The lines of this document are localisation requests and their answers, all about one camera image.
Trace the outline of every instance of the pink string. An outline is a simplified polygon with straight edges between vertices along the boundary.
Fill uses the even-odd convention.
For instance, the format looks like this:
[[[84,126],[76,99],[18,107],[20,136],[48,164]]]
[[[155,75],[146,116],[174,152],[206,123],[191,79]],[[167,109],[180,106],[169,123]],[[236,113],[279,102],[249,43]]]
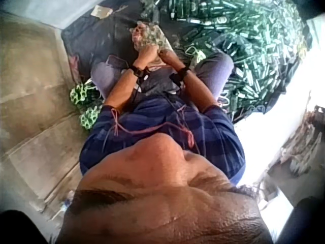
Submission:
[[[183,111],[183,109],[185,108],[185,105],[182,106],[181,108],[177,109],[177,111]],[[111,109],[111,113],[113,115],[114,121],[115,121],[115,125],[114,125],[114,136],[118,136],[118,128],[122,129],[123,131],[131,134],[131,135],[139,135],[139,134],[143,134],[143,133],[149,133],[149,132],[153,132],[158,130],[159,128],[165,126],[165,125],[169,125],[172,126],[176,129],[179,129],[180,131],[184,132],[187,135],[187,143],[189,148],[192,148],[194,146],[194,135],[192,133],[192,131],[190,131],[188,128],[186,128],[185,126],[181,125],[181,126],[177,126],[173,123],[170,122],[165,122],[159,126],[154,126],[154,127],[150,127],[150,128],[146,128],[144,130],[139,130],[139,131],[129,131],[128,129],[124,128],[119,122],[118,122],[118,111],[115,108]]]

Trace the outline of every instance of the black wristwatch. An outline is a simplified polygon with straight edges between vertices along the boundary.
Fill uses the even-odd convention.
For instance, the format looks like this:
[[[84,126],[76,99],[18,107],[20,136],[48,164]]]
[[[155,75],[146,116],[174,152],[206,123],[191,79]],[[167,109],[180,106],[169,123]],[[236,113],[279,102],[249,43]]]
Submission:
[[[171,74],[169,78],[174,82],[178,87],[181,87],[181,81],[184,79],[186,76],[187,71],[190,70],[189,67],[185,67],[178,71],[177,74]]]
[[[146,80],[149,77],[147,69],[140,70],[133,65],[131,65],[129,69],[133,70],[133,74],[140,79]]]

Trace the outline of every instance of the forearm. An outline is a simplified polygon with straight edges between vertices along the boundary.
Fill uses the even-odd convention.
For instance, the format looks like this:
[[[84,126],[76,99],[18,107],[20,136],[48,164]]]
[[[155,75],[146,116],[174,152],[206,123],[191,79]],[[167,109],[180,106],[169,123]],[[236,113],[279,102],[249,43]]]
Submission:
[[[141,70],[146,67],[146,64],[143,64],[138,60],[136,60],[133,65]],[[138,78],[134,75],[133,70],[128,69],[107,96],[104,105],[110,105],[119,111],[123,110],[132,95],[137,80]]]
[[[173,65],[173,68],[179,72],[182,68],[185,68],[185,65],[179,61]],[[211,105],[218,105],[208,87],[192,71],[187,71],[183,81],[188,97],[200,112],[203,112]]]

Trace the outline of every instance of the plaid shirt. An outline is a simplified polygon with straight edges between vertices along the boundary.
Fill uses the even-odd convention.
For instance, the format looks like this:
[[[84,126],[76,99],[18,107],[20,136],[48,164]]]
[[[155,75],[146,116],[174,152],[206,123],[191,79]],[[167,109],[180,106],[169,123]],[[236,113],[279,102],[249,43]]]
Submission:
[[[185,125],[194,135],[196,146],[189,148],[183,131],[164,125],[154,132],[132,135],[121,129],[114,135],[115,120],[111,106],[104,106],[80,154],[82,174],[99,163],[105,156],[134,145],[137,141],[161,132],[170,135],[184,150],[200,154],[237,184],[245,171],[243,147],[228,116],[218,106],[210,106],[203,114],[186,106],[177,111],[183,101],[169,101],[161,96],[140,102],[133,112],[124,113],[118,122],[129,131],[138,131],[165,122]]]

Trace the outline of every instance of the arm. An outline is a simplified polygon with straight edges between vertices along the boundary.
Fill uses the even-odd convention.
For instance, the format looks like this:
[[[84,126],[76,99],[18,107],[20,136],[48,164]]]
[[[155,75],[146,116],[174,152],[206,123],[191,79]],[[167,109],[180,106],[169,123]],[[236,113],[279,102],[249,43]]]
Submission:
[[[173,67],[177,72],[185,68],[185,64],[179,60],[173,51],[163,50],[159,53],[159,56],[164,63]],[[200,112],[205,111],[211,105],[218,105],[207,86],[192,71],[187,71],[184,84],[187,95]]]
[[[157,51],[157,45],[148,45],[144,47],[133,65],[140,70],[144,70],[150,62],[156,59]],[[133,71],[128,69],[118,80],[117,84],[104,101],[104,105],[110,105],[119,111],[123,110],[123,107],[131,97],[137,80],[138,78],[133,74]]]

